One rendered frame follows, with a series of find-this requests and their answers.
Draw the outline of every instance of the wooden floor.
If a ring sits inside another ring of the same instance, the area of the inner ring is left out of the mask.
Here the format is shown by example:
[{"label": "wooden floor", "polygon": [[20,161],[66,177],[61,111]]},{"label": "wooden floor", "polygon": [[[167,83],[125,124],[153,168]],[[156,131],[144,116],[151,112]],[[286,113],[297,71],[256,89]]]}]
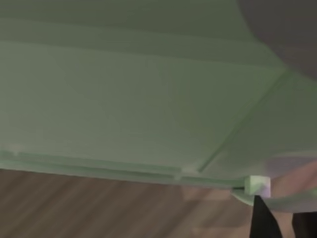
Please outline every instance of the wooden floor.
[{"label": "wooden floor", "polygon": [[[273,195],[317,186],[317,163]],[[291,214],[275,213],[285,238]],[[251,207],[228,191],[0,171],[0,238],[247,238]]]}]

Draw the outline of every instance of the brown wooden surface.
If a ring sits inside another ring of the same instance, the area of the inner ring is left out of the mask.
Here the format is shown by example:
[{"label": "brown wooden surface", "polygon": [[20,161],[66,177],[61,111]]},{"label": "brown wooden surface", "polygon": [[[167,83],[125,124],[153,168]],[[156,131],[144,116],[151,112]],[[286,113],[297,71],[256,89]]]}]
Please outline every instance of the brown wooden surface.
[{"label": "brown wooden surface", "polygon": [[[317,163],[273,196],[317,185]],[[228,191],[0,171],[0,238],[247,238],[251,207]],[[285,238],[291,214],[275,213]]]}]

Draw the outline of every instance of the small white block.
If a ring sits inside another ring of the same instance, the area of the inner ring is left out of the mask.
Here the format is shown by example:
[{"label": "small white block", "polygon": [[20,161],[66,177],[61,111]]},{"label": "small white block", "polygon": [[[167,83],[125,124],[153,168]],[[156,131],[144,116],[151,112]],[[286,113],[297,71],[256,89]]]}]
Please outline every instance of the small white block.
[{"label": "small white block", "polygon": [[244,181],[245,193],[271,197],[271,178],[264,176],[249,176]]}]

